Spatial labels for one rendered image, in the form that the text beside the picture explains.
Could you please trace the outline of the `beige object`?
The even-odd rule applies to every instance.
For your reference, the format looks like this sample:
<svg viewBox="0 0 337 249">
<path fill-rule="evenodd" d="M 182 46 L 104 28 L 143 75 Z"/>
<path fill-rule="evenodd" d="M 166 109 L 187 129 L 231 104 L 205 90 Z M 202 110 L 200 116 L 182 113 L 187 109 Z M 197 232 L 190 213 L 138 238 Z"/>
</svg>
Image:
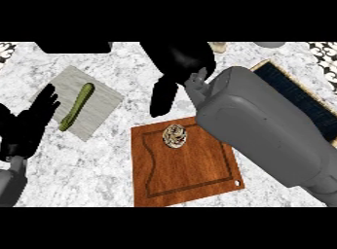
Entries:
<svg viewBox="0 0 337 249">
<path fill-rule="evenodd" d="M 225 42 L 211 42 L 209 45 L 211 45 L 211 47 L 212 47 L 212 49 L 213 49 L 213 51 L 216 53 L 225 53 L 227 52 L 228 46 L 227 46 Z"/>
</svg>

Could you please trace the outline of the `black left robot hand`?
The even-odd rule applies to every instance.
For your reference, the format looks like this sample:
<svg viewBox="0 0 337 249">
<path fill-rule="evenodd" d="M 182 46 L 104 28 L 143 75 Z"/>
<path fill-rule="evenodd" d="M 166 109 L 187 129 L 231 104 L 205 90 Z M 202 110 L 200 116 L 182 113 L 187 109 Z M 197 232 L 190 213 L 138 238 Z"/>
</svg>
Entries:
<svg viewBox="0 0 337 249">
<path fill-rule="evenodd" d="M 60 105 L 53 84 L 47 85 L 30 107 L 19 116 L 0 103 L 0 161 L 10 161 L 14 156 L 29 159 L 35 155 L 45 127 Z"/>
</svg>

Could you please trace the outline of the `green cucumber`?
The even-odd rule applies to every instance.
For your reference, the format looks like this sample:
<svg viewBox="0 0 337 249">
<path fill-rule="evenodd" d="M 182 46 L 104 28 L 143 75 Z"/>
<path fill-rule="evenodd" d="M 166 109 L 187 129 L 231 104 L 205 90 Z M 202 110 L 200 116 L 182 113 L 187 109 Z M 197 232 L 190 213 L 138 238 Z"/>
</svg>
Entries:
<svg viewBox="0 0 337 249">
<path fill-rule="evenodd" d="M 79 117 L 81 111 L 85 107 L 85 104 L 94 94 L 95 91 L 95 85 L 94 83 L 87 83 L 82 87 L 78 99 L 75 101 L 75 105 L 73 108 L 67 114 L 67 116 L 64 117 L 61 123 L 60 123 L 60 130 L 66 131 L 75 124 L 76 119 Z"/>
</svg>

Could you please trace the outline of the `pale grey round object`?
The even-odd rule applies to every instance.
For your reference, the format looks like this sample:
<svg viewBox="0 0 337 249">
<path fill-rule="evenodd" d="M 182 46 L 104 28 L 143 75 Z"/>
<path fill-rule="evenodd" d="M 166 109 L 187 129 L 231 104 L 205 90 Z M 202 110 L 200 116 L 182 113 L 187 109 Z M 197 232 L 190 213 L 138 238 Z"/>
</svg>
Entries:
<svg viewBox="0 0 337 249">
<path fill-rule="evenodd" d="M 255 42 L 261 47 L 275 49 L 286 45 L 287 42 Z"/>
</svg>

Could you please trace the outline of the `brown wooden cutting board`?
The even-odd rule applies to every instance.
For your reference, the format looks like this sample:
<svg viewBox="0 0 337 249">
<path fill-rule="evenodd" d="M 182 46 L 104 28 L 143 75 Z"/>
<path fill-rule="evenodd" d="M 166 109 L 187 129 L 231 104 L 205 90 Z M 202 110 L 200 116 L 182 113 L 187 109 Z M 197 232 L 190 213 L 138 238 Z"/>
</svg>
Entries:
<svg viewBox="0 0 337 249">
<path fill-rule="evenodd" d="M 178 149 L 163 141 L 169 125 L 188 140 Z M 233 147 L 197 125 L 194 117 L 132 128 L 135 206 L 169 206 L 246 187 Z"/>
</svg>

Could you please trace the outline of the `dark basket with tan rim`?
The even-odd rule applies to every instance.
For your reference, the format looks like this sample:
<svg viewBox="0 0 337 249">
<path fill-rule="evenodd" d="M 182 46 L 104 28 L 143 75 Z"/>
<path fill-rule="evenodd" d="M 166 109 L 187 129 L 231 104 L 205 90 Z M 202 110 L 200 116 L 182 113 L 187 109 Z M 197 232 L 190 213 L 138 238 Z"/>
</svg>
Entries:
<svg viewBox="0 0 337 249">
<path fill-rule="evenodd" d="M 326 140 L 337 147 L 337 111 L 271 59 L 264 60 L 252 71 L 302 109 Z"/>
</svg>

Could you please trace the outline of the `pale grey placemat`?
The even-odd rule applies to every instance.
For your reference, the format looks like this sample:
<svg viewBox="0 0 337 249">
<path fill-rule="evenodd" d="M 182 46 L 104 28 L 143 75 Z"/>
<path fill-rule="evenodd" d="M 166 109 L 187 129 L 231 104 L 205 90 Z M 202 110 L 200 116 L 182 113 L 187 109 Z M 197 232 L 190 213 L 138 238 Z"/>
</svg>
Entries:
<svg viewBox="0 0 337 249">
<path fill-rule="evenodd" d="M 61 102 L 53 119 L 61 132 L 87 141 L 123 101 L 123 95 L 100 83 L 76 66 L 51 80 Z"/>
</svg>

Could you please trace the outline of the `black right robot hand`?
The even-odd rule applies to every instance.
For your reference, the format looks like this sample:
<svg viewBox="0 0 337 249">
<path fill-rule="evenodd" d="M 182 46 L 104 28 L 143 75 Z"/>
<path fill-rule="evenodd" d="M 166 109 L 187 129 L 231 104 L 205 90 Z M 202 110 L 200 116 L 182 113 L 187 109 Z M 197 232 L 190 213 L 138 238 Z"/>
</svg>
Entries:
<svg viewBox="0 0 337 249">
<path fill-rule="evenodd" d="M 163 73 L 153 87 L 150 115 L 156 118 L 171 112 L 178 88 L 202 68 L 212 75 L 215 54 L 208 42 L 141 42 L 143 49 Z"/>
</svg>

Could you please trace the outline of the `black appliance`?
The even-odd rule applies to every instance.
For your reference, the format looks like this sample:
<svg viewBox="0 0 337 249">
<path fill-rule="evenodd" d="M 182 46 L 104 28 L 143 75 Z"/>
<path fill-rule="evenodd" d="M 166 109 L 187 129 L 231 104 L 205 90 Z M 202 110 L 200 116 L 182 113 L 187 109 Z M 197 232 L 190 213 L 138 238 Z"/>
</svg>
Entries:
<svg viewBox="0 0 337 249">
<path fill-rule="evenodd" d="M 112 42 L 38 42 L 47 53 L 110 53 Z"/>
</svg>

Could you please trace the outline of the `swirled frosting cupcake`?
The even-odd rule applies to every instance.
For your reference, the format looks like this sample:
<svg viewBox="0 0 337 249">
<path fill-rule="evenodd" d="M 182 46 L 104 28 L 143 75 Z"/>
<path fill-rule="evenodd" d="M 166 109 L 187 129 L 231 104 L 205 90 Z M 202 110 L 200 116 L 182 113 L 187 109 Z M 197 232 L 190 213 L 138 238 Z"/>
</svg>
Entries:
<svg viewBox="0 0 337 249">
<path fill-rule="evenodd" d="M 163 141 L 171 148 L 181 148 L 187 143 L 187 129 L 180 124 L 171 124 L 163 132 Z"/>
</svg>

